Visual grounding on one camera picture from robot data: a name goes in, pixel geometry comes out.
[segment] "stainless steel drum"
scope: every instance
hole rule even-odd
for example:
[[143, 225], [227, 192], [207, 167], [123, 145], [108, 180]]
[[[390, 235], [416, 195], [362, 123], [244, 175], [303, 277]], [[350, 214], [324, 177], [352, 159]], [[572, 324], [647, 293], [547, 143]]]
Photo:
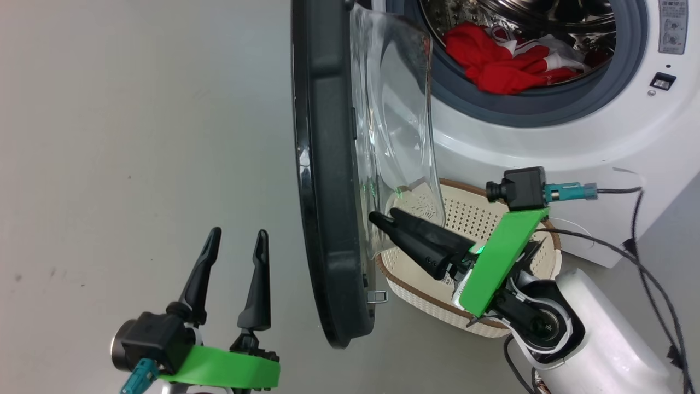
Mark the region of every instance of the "stainless steel drum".
[[609, 0], [419, 0], [427, 25], [437, 42], [462, 22], [500, 25], [524, 39], [551, 34], [587, 55], [591, 70], [607, 64], [615, 54], [615, 16]]

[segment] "black cable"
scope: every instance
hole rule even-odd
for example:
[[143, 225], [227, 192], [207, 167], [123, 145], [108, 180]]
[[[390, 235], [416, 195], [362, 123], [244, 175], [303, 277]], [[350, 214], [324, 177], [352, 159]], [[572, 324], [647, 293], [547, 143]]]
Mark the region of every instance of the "black cable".
[[[634, 204], [634, 212], [632, 213], [632, 250], [629, 250], [629, 252], [634, 257], [636, 257], [638, 261], [639, 247], [637, 246], [637, 219], [639, 217], [639, 210], [642, 205], [642, 197], [644, 197], [644, 190], [639, 191], [639, 194], [637, 195], [637, 201]], [[693, 387], [693, 383], [690, 380], [687, 352], [685, 351], [685, 341], [683, 340], [683, 333], [680, 329], [680, 323], [676, 318], [673, 318], [673, 328], [675, 331], [675, 335], [678, 338], [678, 344], [676, 344], [676, 342], [673, 340], [673, 336], [671, 335], [669, 327], [666, 325], [666, 321], [662, 318], [656, 300], [652, 296], [651, 289], [649, 288], [649, 283], [647, 282], [647, 278], [641, 270], [639, 270], [639, 277], [642, 280], [642, 286], [644, 287], [644, 292], [646, 293], [647, 298], [649, 299], [649, 303], [652, 306], [652, 310], [654, 311], [654, 314], [656, 315], [657, 320], [659, 321], [659, 324], [661, 325], [661, 328], [663, 329], [666, 335], [666, 338], [669, 342], [671, 342], [671, 348], [674, 349], [675, 353], [679, 355], [681, 370], [683, 373], [683, 393], [685, 394], [688, 391], [690, 391], [692, 394], [695, 394], [695, 388]]]
[[523, 379], [523, 376], [518, 372], [517, 368], [515, 368], [515, 364], [513, 364], [513, 360], [510, 359], [510, 354], [508, 353], [508, 344], [513, 340], [513, 334], [508, 335], [508, 338], [505, 339], [505, 342], [503, 342], [503, 355], [505, 356], [505, 361], [508, 363], [508, 367], [510, 367], [510, 370], [513, 371], [513, 374], [515, 375], [515, 378], [518, 379], [518, 382], [525, 388], [525, 390], [528, 392], [528, 394], [535, 394], [532, 388], [530, 388], [525, 382], [525, 379]]
[[597, 189], [598, 194], [630, 194], [642, 191], [641, 186], [632, 187], [630, 189]]
[[[641, 275], [646, 275], [648, 280], [651, 281], [651, 283], [654, 285], [654, 287], [656, 287], [657, 290], [659, 290], [659, 293], [661, 293], [661, 296], [664, 298], [664, 301], [666, 302], [666, 306], [668, 307], [668, 311], [671, 312], [671, 319], [673, 321], [673, 326], [675, 328], [677, 336], [679, 337], [679, 346], [682, 346], [682, 352], [679, 352], [679, 353], [681, 354], [681, 357], [683, 358], [683, 360], [682, 360], [683, 361], [683, 381], [684, 381], [683, 393], [687, 394], [688, 389], [690, 389], [690, 392], [694, 394], [692, 382], [690, 381], [690, 373], [687, 371], [687, 369], [688, 369], [687, 362], [685, 362], [686, 361], [685, 360], [685, 354], [686, 354], [685, 343], [683, 343], [683, 344], [681, 343], [683, 341], [683, 335], [682, 335], [682, 332], [680, 330], [680, 323], [679, 323], [679, 319], [678, 319], [678, 314], [676, 313], [676, 308], [673, 306], [673, 303], [671, 302], [671, 298], [666, 293], [664, 288], [661, 286], [661, 283], [659, 283], [659, 281], [649, 272], [649, 270], [647, 270], [647, 268], [644, 267], [644, 265], [642, 265], [639, 262], [639, 259], [637, 259], [636, 256], [629, 254], [629, 253], [625, 252], [624, 250], [620, 249], [619, 247], [613, 245], [612, 243], [605, 242], [604, 240], [600, 240], [600, 239], [595, 238], [595, 237], [591, 237], [587, 234], [577, 233], [575, 231], [569, 231], [569, 230], [561, 230], [561, 229], [537, 229], [535, 231], [545, 232], [545, 233], [558, 233], [558, 234], [564, 234], [567, 236], [575, 236], [578, 238], [584, 238], [584, 239], [593, 241], [595, 243], [599, 243], [601, 245], [609, 247], [614, 252], [620, 254], [624, 258], [631, 261], [632, 264], [637, 266]], [[651, 295], [651, 292], [647, 292], [647, 297], [649, 298], [650, 303], [652, 303], [652, 305], [655, 305], [655, 301], [653, 299], [653, 296]], [[659, 318], [659, 323], [661, 324], [661, 326], [662, 327], [665, 326], [665, 323], [664, 323], [663, 319], [661, 318], [660, 314], [657, 315], [657, 318]], [[668, 340], [671, 342], [672, 346], [675, 345], [675, 342], [673, 341], [672, 337], [669, 337]]]

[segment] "washing machine door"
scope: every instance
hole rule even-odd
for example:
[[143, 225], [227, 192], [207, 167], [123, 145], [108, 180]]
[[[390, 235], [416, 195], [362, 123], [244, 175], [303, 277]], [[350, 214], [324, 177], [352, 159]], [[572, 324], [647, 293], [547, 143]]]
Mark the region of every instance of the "washing machine door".
[[353, 1], [294, 0], [292, 56], [302, 225], [323, 331], [371, 333], [377, 253], [367, 219], [399, 207], [444, 224], [429, 112], [431, 39]]

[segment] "green plastic mount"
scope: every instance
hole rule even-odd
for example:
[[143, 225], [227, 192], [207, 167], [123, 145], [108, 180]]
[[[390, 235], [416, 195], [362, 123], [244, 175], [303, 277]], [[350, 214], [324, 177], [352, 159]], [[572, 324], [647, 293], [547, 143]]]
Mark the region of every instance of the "green plastic mount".
[[197, 386], [274, 388], [279, 384], [279, 363], [254, 355], [195, 346], [177, 374], [158, 378]]
[[459, 297], [464, 309], [477, 318], [484, 315], [494, 293], [549, 212], [549, 208], [543, 208], [508, 212], [501, 217]]

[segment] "teal connector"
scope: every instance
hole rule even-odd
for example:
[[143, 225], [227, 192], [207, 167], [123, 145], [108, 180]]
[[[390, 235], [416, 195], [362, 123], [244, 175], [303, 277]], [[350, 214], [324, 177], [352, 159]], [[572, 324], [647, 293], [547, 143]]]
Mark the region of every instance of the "teal connector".
[[142, 358], [119, 394], [144, 394], [156, 379], [158, 379], [158, 366], [155, 361]]
[[587, 183], [583, 186], [578, 182], [545, 185], [545, 200], [548, 203], [583, 199], [598, 199], [598, 186], [595, 183]]

